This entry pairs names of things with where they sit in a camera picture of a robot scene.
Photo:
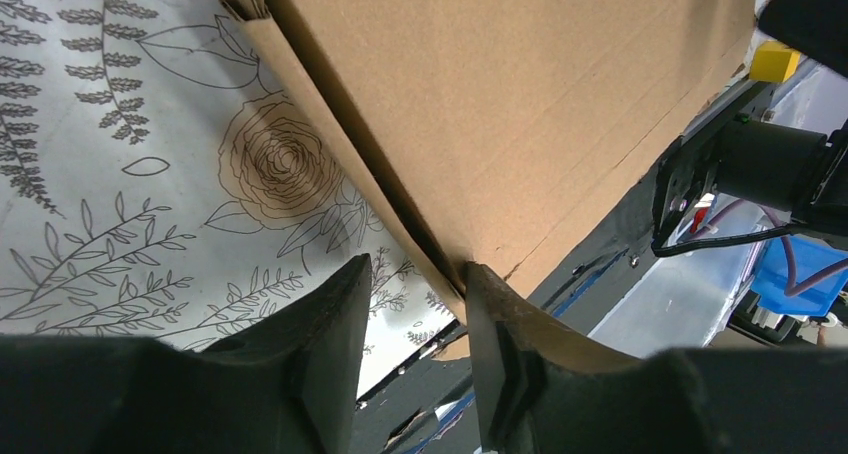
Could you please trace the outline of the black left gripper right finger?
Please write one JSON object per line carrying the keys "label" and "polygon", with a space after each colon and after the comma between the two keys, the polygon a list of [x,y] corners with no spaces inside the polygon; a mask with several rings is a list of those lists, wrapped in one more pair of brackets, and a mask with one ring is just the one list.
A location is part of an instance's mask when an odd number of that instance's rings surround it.
{"label": "black left gripper right finger", "polygon": [[465,267],[486,453],[843,453],[847,352],[674,348],[638,359]]}

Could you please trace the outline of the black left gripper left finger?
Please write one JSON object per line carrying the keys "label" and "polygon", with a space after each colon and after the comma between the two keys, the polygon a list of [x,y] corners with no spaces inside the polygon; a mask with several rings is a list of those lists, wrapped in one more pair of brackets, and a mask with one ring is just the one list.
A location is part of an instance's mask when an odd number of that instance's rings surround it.
{"label": "black left gripper left finger", "polygon": [[368,255],[200,352],[150,337],[5,335],[5,453],[345,453]]}

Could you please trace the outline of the brown cardboard box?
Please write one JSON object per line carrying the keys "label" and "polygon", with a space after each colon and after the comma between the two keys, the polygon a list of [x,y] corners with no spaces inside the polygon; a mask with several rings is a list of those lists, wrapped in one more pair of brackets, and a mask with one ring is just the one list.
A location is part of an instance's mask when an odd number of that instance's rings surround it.
{"label": "brown cardboard box", "polygon": [[459,320],[528,296],[729,83],[755,0],[220,0]]}

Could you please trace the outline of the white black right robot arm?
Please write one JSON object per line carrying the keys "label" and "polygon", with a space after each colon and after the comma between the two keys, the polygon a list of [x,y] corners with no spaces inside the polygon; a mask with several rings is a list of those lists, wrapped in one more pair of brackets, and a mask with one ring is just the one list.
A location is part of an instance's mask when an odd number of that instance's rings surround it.
{"label": "white black right robot arm", "polygon": [[[847,73],[847,0],[770,0],[758,19],[768,36]],[[753,234],[668,242],[683,202],[717,191],[787,212],[789,223]],[[659,258],[806,235],[847,247],[847,130],[831,135],[757,121],[730,108],[659,160],[651,249]]]}

